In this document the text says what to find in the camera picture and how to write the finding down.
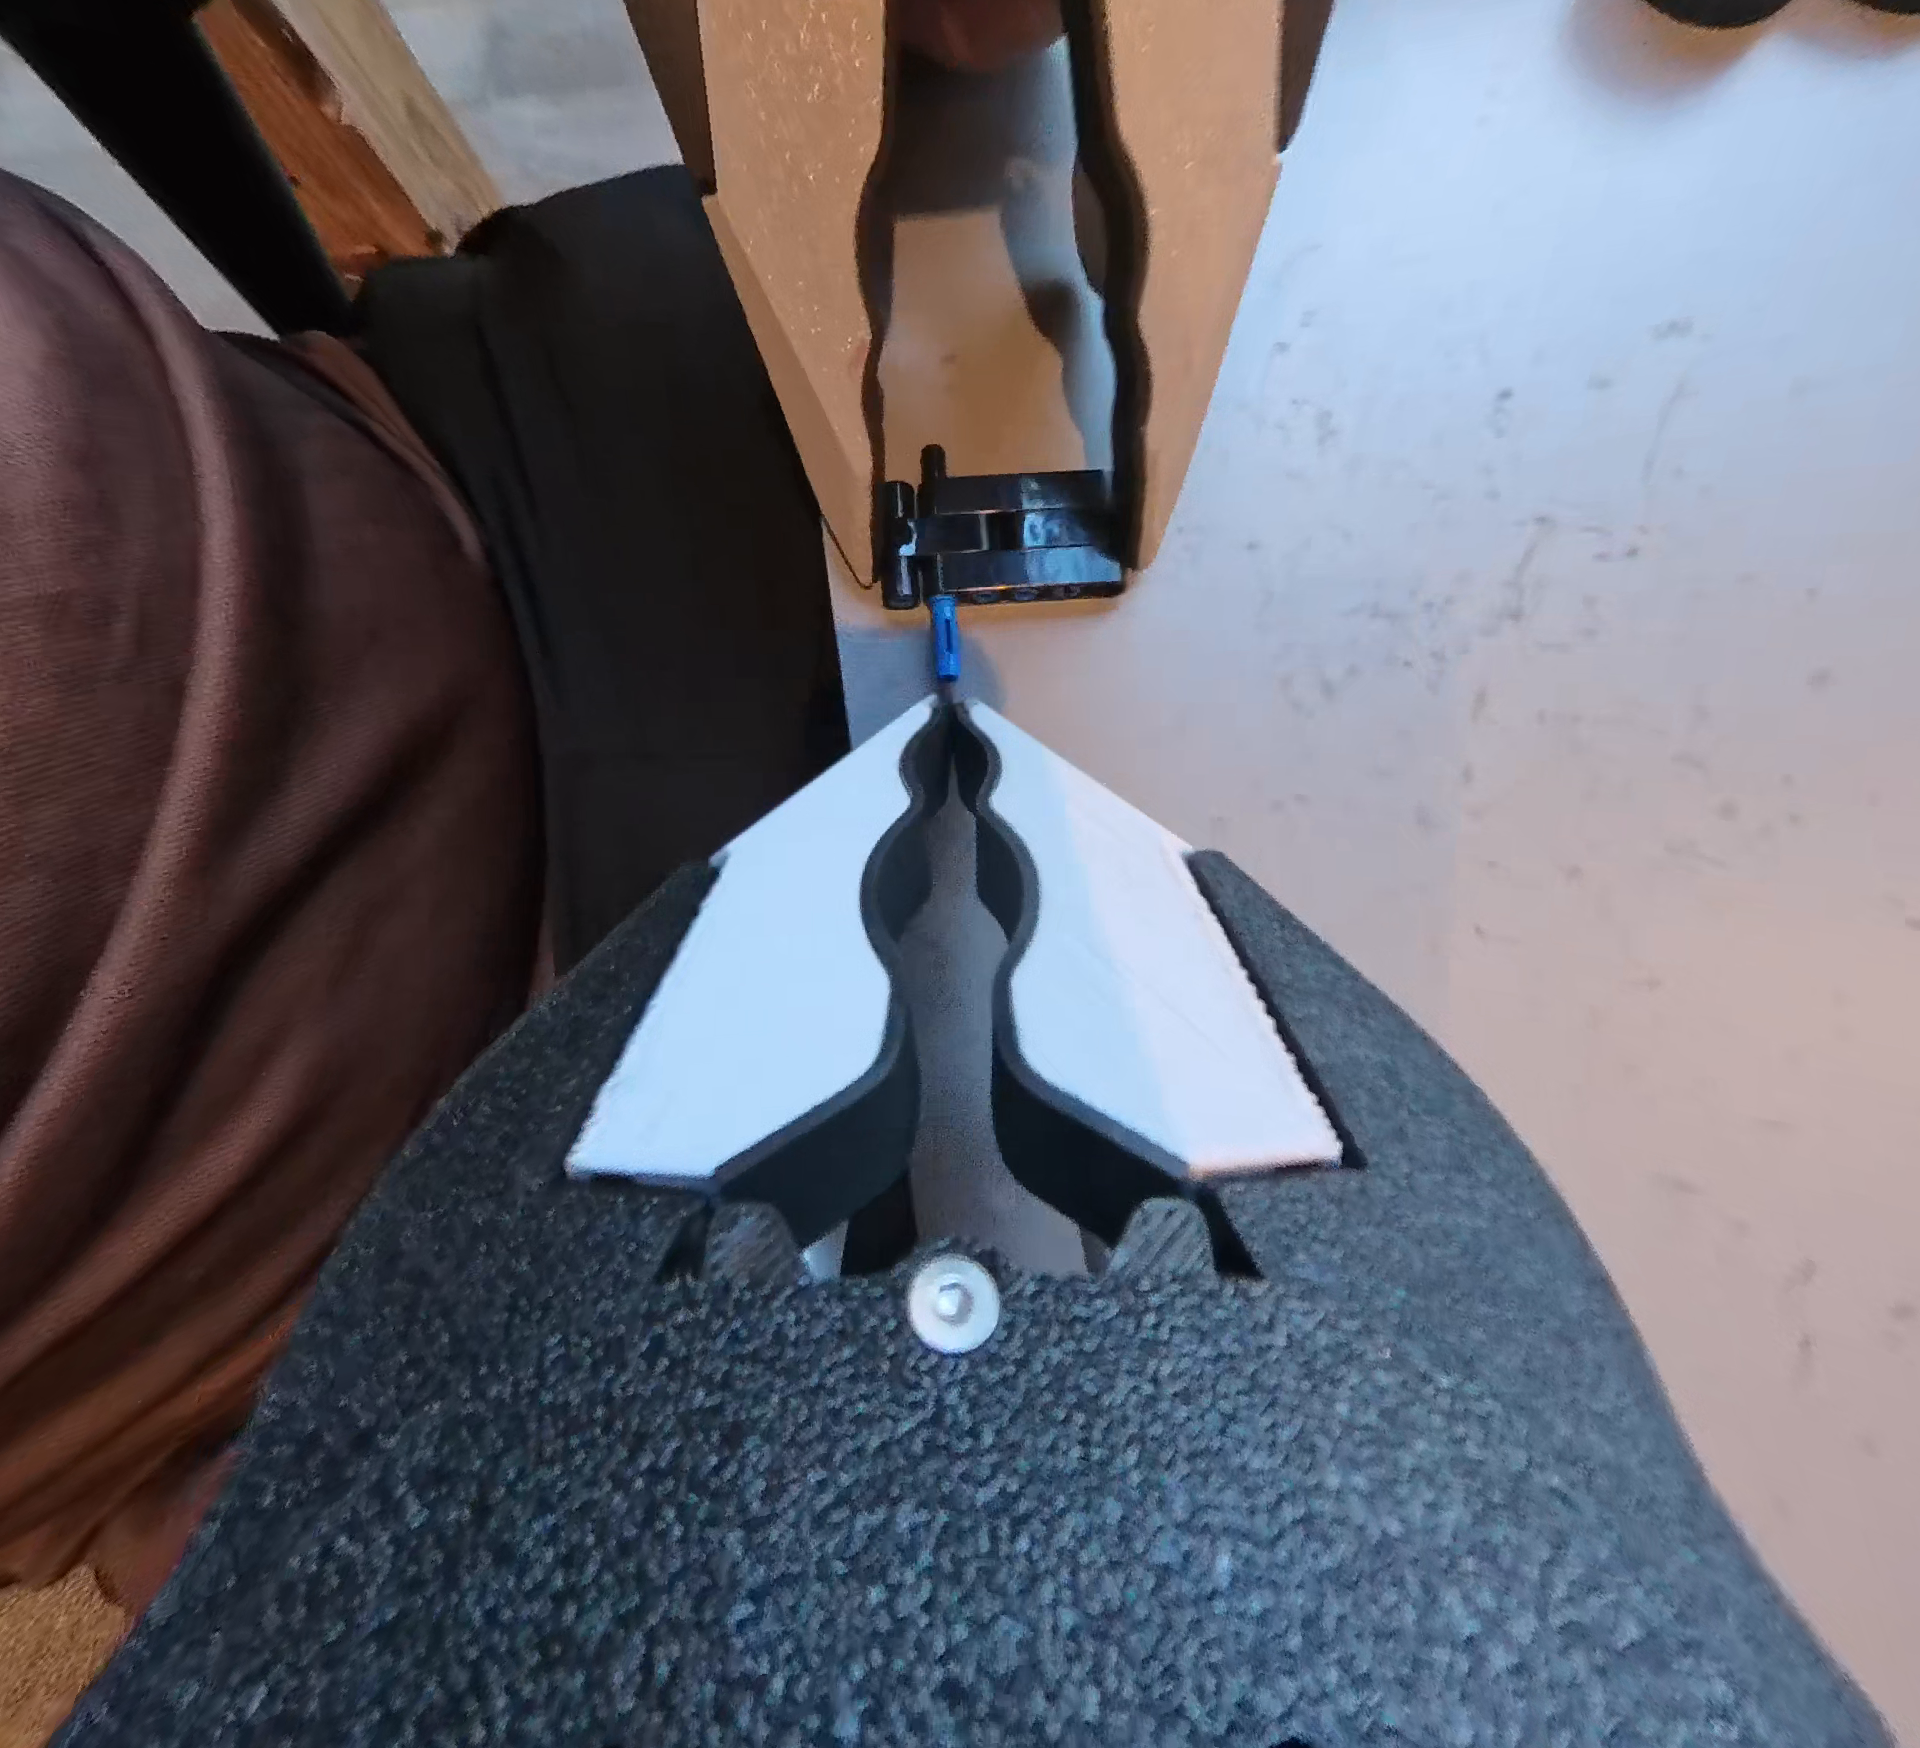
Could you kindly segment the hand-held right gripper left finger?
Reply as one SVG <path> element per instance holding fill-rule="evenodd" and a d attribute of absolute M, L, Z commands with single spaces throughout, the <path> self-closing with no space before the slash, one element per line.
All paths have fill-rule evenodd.
<path fill-rule="evenodd" d="M 928 900 L 951 763 L 932 695 L 714 858 L 567 1153 L 575 1181 L 758 1202 L 807 1248 L 903 1179 L 918 1053 L 901 939 Z"/>

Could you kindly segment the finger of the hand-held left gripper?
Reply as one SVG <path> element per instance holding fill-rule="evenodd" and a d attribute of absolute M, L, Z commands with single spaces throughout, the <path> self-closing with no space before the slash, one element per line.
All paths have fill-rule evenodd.
<path fill-rule="evenodd" d="M 1102 219 L 1116 549 L 1173 515 L 1336 0 L 1061 0 Z"/>
<path fill-rule="evenodd" d="M 854 583 L 876 586 L 889 0 L 621 0 Z"/>

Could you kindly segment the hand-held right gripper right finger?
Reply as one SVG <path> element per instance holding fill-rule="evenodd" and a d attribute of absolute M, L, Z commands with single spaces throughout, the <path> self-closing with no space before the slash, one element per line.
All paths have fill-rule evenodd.
<path fill-rule="evenodd" d="M 1226 1183 L 1340 1168 L 1189 845 L 986 703 L 952 707 L 952 763 L 1004 934 L 993 1132 L 1016 1183 L 1107 1248 L 1146 1202 L 1235 1248 Z"/>

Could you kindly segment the black brick assembly with blue pins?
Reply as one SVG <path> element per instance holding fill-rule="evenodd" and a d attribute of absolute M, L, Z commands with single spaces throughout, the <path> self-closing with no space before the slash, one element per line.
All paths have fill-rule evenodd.
<path fill-rule="evenodd" d="M 1107 602 L 1125 593 L 1111 470 L 959 477 L 938 442 L 918 479 L 876 494 L 876 586 L 887 609 L 956 602 L 1009 606 Z"/>

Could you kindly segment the person's black trousers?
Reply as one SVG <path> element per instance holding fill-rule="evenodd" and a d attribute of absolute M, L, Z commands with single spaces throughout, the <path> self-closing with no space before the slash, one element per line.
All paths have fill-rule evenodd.
<path fill-rule="evenodd" d="M 565 975 L 854 750 L 820 508 L 686 166 L 500 208 L 355 317 L 517 622 Z"/>

